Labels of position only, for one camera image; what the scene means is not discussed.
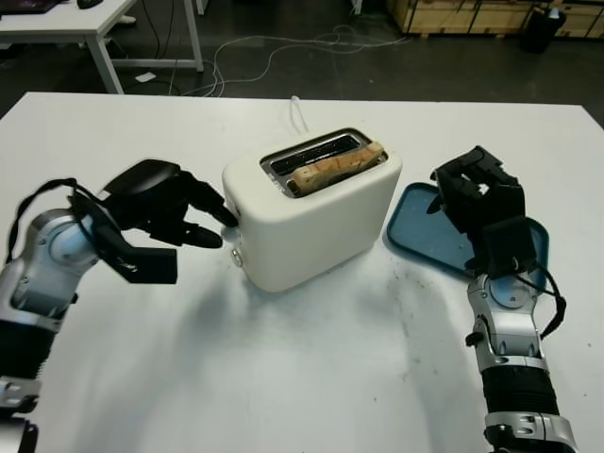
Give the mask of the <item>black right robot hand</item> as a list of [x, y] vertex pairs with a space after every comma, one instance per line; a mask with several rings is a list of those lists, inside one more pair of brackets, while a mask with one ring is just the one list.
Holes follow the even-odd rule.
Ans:
[[524, 190], [507, 174], [503, 162], [477, 145], [430, 174], [438, 187], [428, 213], [442, 211], [453, 226], [469, 236], [483, 228], [525, 214]]

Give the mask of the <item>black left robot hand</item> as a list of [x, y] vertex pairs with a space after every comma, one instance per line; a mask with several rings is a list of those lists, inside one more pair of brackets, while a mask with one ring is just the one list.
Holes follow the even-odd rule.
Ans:
[[223, 245], [219, 234], [185, 220], [190, 207], [225, 227], [239, 225], [224, 197], [209, 183], [165, 160], [137, 162], [110, 181], [99, 199], [121, 230], [140, 229], [154, 240], [176, 246], [217, 249]]

